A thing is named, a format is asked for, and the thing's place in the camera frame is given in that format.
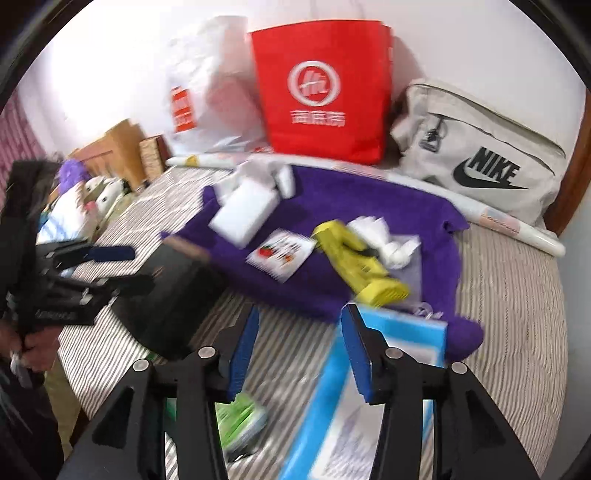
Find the person's left hand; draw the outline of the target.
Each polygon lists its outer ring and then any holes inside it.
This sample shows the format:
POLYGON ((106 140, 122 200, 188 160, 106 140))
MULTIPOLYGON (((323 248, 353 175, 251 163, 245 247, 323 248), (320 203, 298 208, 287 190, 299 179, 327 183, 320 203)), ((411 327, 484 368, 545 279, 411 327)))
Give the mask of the person's left hand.
POLYGON ((0 353, 2 359, 10 359, 13 353, 21 355, 22 363, 34 372, 49 371, 56 360, 60 346, 61 327, 47 327, 29 334, 21 340, 14 328, 1 321, 0 353))

